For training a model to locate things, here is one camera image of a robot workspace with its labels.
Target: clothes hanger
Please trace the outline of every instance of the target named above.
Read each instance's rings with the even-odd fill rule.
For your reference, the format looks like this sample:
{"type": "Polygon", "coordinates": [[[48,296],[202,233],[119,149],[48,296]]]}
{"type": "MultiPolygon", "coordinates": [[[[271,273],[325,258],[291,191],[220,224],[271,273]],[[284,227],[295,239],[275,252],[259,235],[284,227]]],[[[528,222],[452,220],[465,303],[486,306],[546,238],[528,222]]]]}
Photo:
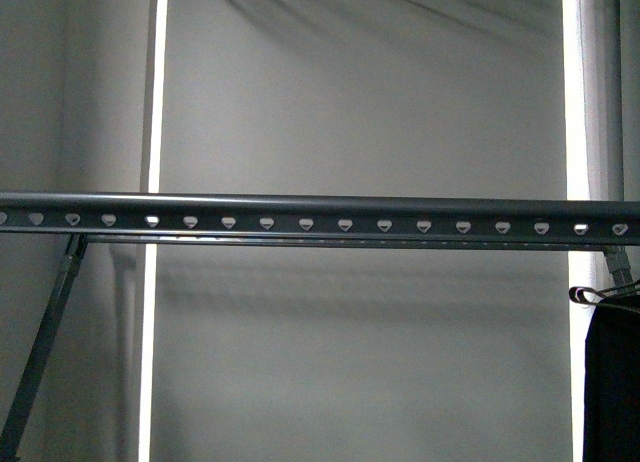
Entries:
{"type": "Polygon", "coordinates": [[[640,279],[630,284],[620,285],[603,290],[596,290],[591,287],[571,287],[569,289],[569,298],[576,304],[591,305],[594,307],[610,307],[640,314],[640,309],[615,303],[615,299],[621,299],[630,295],[638,295],[639,292],[640,279]],[[585,294],[592,294],[595,297],[592,300],[589,300],[587,299],[585,294]],[[599,297],[602,300],[607,300],[607,302],[603,302],[602,300],[597,301],[596,297],[599,297]]]}

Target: metal support bracket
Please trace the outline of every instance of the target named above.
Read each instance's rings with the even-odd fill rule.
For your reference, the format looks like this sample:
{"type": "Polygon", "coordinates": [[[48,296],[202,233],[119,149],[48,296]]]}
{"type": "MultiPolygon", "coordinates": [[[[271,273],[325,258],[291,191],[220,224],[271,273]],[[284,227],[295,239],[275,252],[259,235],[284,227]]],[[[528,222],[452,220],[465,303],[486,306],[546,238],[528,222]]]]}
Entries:
{"type": "Polygon", "coordinates": [[[80,263],[87,248],[85,235],[74,234],[69,239],[58,269],[58,276],[49,303],[40,322],[38,334],[31,348],[20,385],[13,399],[9,415],[0,435],[0,462],[17,462],[20,440],[38,393],[47,359],[60,326],[71,287],[80,270],[80,263]]]}
{"type": "Polygon", "coordinates": [[[631,263],[625,248],[618,246],[606,247],[604,255],[607,259],[607,268],[613,277],[616,287],[631,284],[633,282],[631,263]]]}

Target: metal rail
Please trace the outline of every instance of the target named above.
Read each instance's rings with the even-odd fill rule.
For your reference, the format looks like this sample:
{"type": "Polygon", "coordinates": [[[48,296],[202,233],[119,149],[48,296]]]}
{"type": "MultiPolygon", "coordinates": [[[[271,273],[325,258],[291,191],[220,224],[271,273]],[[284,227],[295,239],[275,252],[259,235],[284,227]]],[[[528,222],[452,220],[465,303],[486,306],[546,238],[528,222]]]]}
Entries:
{"type": "Polygon", "coordinates": [[[640,245],[640,202],[4,192],[0,232],[109,243],[600,251],[640,245]]]}

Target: white wall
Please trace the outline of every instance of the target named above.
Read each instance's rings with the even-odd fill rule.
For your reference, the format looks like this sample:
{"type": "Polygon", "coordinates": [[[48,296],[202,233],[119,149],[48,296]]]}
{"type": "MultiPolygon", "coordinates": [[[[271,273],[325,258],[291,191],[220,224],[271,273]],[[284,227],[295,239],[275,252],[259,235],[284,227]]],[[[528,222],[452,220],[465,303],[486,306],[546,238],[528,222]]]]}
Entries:
{"type": "MultiPolygon", "coordinates": [[[[0,190],[53,190],[62,134],[65,0],[0,0],[0,190]]],[[[57,270],[49,236],[0,236],[0,423],[57,270]]],[[[41,391],[20,453],[42,457],[41,391]]]]}
{"type": "MultiPolygon", "coordinates": [[[[162,191],[564,198],[560,0],[234,1],[169,0],[162,191]]],[[[568,460],[566,270],[163,247],[152,459],[568,460]]]]}

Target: gray wall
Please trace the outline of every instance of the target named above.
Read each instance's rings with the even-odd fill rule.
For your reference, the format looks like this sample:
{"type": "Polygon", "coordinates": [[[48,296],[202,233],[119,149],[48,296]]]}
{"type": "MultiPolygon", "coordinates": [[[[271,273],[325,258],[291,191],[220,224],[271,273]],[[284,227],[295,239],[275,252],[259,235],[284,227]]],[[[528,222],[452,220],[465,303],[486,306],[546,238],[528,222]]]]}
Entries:
{"type": "MultiPolygon", "coordinates": [[[[140,189],[150,0],[68,0],[60,189],[140,189]]],[[[50,362],[46,460],[136,460],[135,248],[89,247],[50,362]]]]}
{"type": "MultiPolygon", "coordinates": [[[[139,190],[149,5],[0,0],[0,189],[139,190]]],[[[0,238],[3,422],[63,242],[0,238]]],[[[90,247],[23,460],[137,460],[135,290],[134,249],[90,247]]]]}
{"type": "MultiPolygon", "coordinates": [[[[0,190],[57,187],[65,0],[0,0],[0,190]]],[[[0,420],[9,411],[57,269],[52,237],[0,237],[0,420]]],[[[43,391],[22,444],[42,459],[43,391]]]]}
{"type": "MultiPolygon", "coordinates": [[[[640,200],[640,0],[621,0],[622,127],[625,200],[640,200]]],[[[640,249],[629,248],[640,277],[640,249]]]]}
{"type": "MultiPolygon", "coordinates": [[[[565,197],[560,0],[232,1],[169,0],[162,191],[565,197]]],[[[152,459],[569,460],[566,280],[163,247],[152,459]]]]}

